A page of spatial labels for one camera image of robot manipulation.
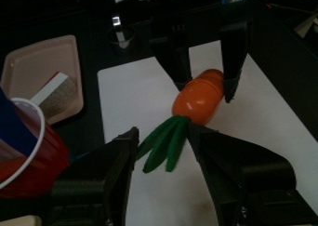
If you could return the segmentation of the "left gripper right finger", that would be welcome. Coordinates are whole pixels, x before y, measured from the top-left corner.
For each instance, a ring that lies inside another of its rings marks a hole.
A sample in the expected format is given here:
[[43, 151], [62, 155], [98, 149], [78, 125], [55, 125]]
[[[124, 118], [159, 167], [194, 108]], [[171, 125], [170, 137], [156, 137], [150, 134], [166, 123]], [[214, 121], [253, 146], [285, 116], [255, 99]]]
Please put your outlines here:
[[221, 226], [298, 222], [295, 175], [286, 158], [195, 124], [189, 141], [201, 164]]

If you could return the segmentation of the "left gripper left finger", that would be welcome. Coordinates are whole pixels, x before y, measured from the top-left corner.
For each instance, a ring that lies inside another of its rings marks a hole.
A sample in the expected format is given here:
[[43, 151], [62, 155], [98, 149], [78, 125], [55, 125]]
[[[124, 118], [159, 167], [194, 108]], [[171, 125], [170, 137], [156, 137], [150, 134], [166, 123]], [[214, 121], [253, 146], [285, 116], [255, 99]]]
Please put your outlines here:
[[126, 226], [139, 130], [87, 153], [55, 181], [48, 226]]

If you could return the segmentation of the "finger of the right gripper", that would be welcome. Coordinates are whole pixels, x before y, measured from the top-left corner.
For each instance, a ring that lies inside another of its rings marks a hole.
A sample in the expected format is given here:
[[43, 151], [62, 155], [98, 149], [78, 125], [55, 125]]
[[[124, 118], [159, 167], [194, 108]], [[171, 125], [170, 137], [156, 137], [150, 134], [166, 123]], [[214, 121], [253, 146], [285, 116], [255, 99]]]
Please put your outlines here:
[[193, 79], [186, 27], [183, 24], [155, 20], [150, 25], [150, 31], [150, 47], [154, 57], [178, 90], [182, 90]]
[[235, 97], [242, 66], [250, 45], [250, 23], [247, 20], [227, 24], [221, 29], [221, 55], [223, 66], [225, 101]]

